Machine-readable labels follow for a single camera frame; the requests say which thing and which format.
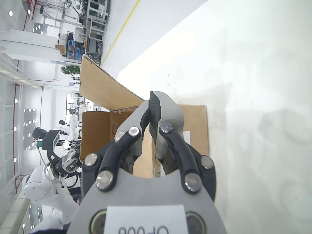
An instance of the green plant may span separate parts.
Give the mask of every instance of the green plant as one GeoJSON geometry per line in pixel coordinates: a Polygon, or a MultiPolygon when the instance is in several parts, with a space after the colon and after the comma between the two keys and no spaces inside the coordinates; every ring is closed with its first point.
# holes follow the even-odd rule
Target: green plant
{"type": "Polygon", "coordinates": [[[74,65],[66,65],[62,66],[61,71],[66,74],[66,75],[79,75],[80,73],[80,67],[79,66],[74,66],[74,65]]]}

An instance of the black rubber grip pad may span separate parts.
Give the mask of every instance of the black rubber grip pad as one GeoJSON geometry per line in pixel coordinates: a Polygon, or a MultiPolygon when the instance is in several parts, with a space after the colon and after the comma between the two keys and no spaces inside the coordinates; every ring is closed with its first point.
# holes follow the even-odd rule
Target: black rubber grip pad
{"type": "Polygon", "coordinates": [[[156,144],[156,136],[158,131],[157,126],[161,118],[161,107],[158,97],[153,92],[151,92],[151,98],[149,99],[148,107],[150,110],[149,132],[154,140],[154,143],[156,144]]]}
{"type": "Polygon", "coordinates": [[[143,114],[142,118],[141,118],[141,122],[140,122],[140,126],[142,128],[142,140],[144,139],[144,131],[147,127],[147,125],[149,124],[151,120],[151,112],[150,112],[150,109],[148,108],[146,110],[146,112],[143,114]]]}

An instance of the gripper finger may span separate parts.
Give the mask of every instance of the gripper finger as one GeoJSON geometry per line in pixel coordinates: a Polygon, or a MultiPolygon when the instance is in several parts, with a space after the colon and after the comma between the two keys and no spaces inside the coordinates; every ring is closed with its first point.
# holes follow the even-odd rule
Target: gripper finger
{"type": "Polygon", "coordinates": [[[149,124],[149,100],[146,100],[127,118],[117,129],[115,141],[117,142],[121,136],[126,133],[131,127],[137,127],[141,131],[141,137],[130,148],[134,156],[140,156],[142,153],[142,140],[144,131],[149,124]]]}
{"type": "Polygon", "coordinates": [[[159,160],[165,158],[168,144],[159,134],[162,123],[171,123],[173,128],[183,137],[184,115],[181,108],[168,95],[163,92],[151,92],[149,101],[150,125],[149,132],[154,140],[156,157],[159,160]]]}

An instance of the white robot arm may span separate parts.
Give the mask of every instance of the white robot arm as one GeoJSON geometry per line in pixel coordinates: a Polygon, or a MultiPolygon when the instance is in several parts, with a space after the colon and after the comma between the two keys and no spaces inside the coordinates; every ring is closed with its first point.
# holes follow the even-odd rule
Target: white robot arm
{"type": "Polygon", "coordinates": [[[70,223],[78,211],[79,205],[70,195],[66,181],[62,184],[58,178],[49,176],[46,166],[40,165],[22,181],[22,189],[30,200],[54,208],[53,213],[46,217],[32,232],[46,229],[61,229],[70,223]]]}
{"type": "Polygon", "coordinates": [[[62,158],[53,153],[60,137],[59,130],[50,130],[43,140],[38,142],[48,153],[49,167],[39,165],[22,181],[25,197],[53,208],[53,213],[44,218],[31,232],[47,229],[61,229],[75,217],[79,205],[73,200],[62,178],[73,173],[81,166],[79,148],[71,149],[62,158]]]}

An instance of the round bolt head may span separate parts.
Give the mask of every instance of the round bolt head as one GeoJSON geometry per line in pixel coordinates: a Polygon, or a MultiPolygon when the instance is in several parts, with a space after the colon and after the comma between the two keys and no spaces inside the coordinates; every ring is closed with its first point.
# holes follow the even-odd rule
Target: round bolt head
{"type": "Polygon", "coordinates": [[[214,166],[213,160],[207,155],[203,155],[202,158],[200,159],[200,162],[202,166],[207,170],[209,170],[214,166]]]}
{"type": "Polygon", "coordinates": [[[196,173],[186,174],[184,182],[185,186],[194,193],[197,193],[202,188],[202,180],[196,173]]]}
{"type": "Polygon", "coordinates": [[[131,127],[128,133],[131,137],[136,137],[140,133],[140,130],[137,127],[131,127]]]}
{"type": "Polygon", "coordinates": [[[97,188],[105,190],[110,187],[113,182],[113,174],[110,171],[102,171],[98,174],[96,179],[97,188]]]}
{"type": "Polygon", "coordinates": [[[170,133],[173,130],[172,124],[168,122],[164,122],[163,124],[161,124],[160,129],[164,133],[170,133]]]}
{"type": "Polygon", "coordinates": [[[124,134],[125,134],[124,132],[118,132],[118,133],[115,135],[115,142],[117,142],[119,139],[121,139],[121,137],[122,137],[124,134]]]}
{"type": "Polygon", "coordinates": [[[84,161],[85,165],[89,167],[93,166],[97,161],[97,157],[98,157],[97,154],[94,154],[94,153],[88,154],[84,161]]]}

